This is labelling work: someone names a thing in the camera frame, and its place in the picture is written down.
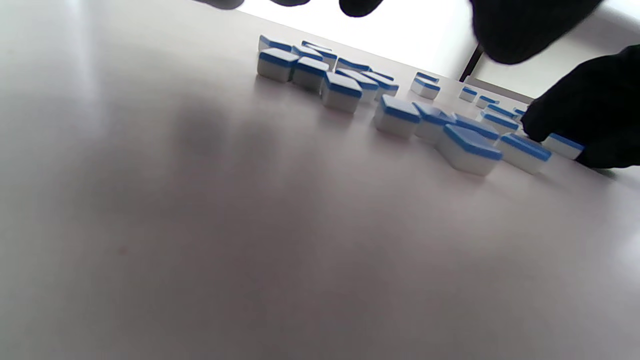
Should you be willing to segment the person's right hand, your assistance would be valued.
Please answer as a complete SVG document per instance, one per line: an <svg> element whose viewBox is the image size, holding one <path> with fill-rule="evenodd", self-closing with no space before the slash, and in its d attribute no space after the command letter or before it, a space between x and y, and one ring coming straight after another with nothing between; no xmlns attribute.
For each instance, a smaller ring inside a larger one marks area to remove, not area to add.
<svg viewBox="0 0 640 360"><path fill-rule="evenodd" d="M583 146L576 160L612 169L640 164L640 46L587 60L535 99L524 132L542 142L557 134Z"/></svg>

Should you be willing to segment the person's left hand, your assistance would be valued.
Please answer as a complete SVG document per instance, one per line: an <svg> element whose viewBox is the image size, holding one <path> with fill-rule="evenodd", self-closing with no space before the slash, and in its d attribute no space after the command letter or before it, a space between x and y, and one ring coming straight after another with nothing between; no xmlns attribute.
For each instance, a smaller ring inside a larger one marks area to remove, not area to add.
<svg viewBox="0 0 640 360"><path fill-rule="evenodd" d="M471 27L493 61L516 65L580 25L601 0L469 0Z"/></svg>

